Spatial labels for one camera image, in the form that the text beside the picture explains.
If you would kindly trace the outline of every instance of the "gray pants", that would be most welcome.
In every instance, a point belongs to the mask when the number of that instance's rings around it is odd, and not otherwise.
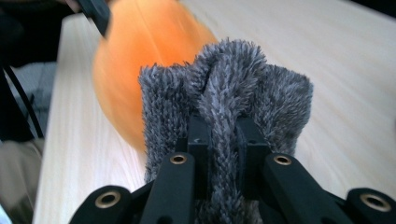
[[[0,204],[13,223],[32,223],[44,140],[0,146]]]

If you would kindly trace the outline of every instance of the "light wood surface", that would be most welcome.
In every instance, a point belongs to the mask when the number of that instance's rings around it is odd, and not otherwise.
[[[268,63],[311,78],[312,115],[297,159],[326,190],[368,187],[396,199],[396,20],[348,1],[184,0],[218,39],[262,46]],[[95,189],[143,184],[144,157],[115,132],[95,99],[99,34],[64,22],[35,223],[67,223]]]

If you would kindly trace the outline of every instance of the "gray knitted fabric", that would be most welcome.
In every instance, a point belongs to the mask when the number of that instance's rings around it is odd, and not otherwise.
[[[235,121],[251,116],[273,152],[292,155],[310,116],[309,79],[266,64],[260,47],[242,40],[207,45],[193,64],[142,69],[143,119],[148,161],[155,179],[163,157],[186,137],[189,115],[198,110],[210,125],[213,191],[196,202],[196,223],[260,223],[257,204],[236,186]]]

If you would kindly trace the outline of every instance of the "pumpkin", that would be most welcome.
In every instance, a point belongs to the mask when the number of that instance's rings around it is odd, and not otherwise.
[[[216,38],[176,0],[116,0],[110,10],[92,65],[95,94],[122,138],[144,151],[141,67],[192,63]]]

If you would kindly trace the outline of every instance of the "black plastic bracket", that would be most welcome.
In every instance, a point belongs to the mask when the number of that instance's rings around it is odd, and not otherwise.
[[[192,114],[188,137],[163,159],[157,178],[130,193],[107,186],[93,192],[71,223],[192,223],[194,200],[210,197],[210,126]],[[396,202],[373,189],[353,189],[346,200],[320,187],[292,156],[272,153],[251,118],[236,122],[237,181],[248,200],[259,201],[264,223],[373,223],[396,220]]]
[[[91,18],[102,36],[106,35],[110,8],[105,0],[77,0],[85,17]]]

